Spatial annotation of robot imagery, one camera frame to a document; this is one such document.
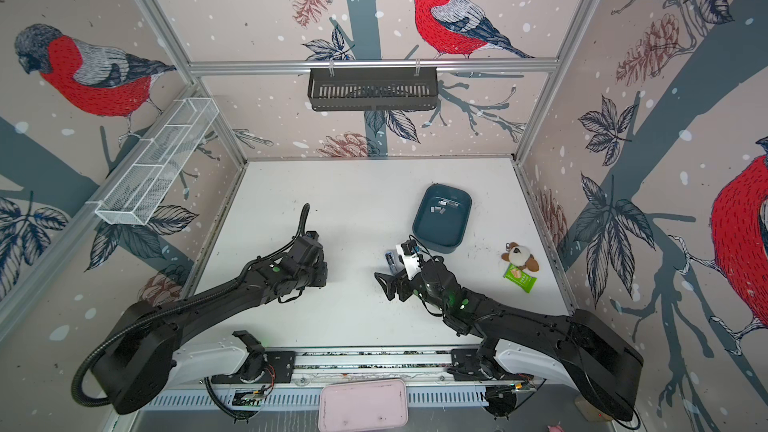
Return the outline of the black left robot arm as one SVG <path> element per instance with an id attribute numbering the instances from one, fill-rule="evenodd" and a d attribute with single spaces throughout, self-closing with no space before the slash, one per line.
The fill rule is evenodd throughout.
<path id="1" fill-rule="evenodd" d="M 74 373 L 70 392 L 88 408 L 128 414 L 149 404 L 181 368 L 174 354 L 191 339 L 246 310 L 285 304 L 327 283 L 319 234 L 306 229 L 304 204 L 295 234 L 278 250 L 246 263 L 235 278 L 188 298 L 152 306 L 132 304 Z"/>

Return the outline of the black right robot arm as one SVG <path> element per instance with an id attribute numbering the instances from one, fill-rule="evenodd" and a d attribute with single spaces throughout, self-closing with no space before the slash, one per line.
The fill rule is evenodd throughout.
<path id="1" fill-rule="evenodd" d="M 577 309 L 570 315 L 547 315 L 504 305 L 461 286 L 439 258 L 424 262 L 408 277 L 376 273 L 388 300 L 411 297 L 437 307 L 437 316 L 458 336 L 475 336 L 475 350 L 452 350 L 448 372 L 458 381 L 502 381 L 515 376 L 552 377 L 557 371 L 514 362 L 498 351 L 501 342 L 515 352 L 530 349 L 548 357 L 581 395 L 614 419 L 630 421 L 643 368 L 643 358 L 593 313 Z"/>

